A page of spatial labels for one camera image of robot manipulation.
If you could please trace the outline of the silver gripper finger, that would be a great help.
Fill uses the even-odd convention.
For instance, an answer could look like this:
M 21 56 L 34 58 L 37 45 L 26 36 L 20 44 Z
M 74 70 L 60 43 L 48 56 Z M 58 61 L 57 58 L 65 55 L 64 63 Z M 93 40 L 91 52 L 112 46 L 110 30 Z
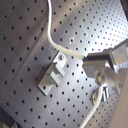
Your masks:
M 114 59 L 112 56 L 112 49 L 104 49 L 102 52 L 89 53 L 86 57 L 83 58 L 83 61 L 98 61 L 98 60 L 107 60 L 110 66 L 114 65 Z
M 86 61 L 82 65 L 86 75 L 94 78 L 97 84 L 114 81 L 117 73 L 106 65 L 105 61 Z

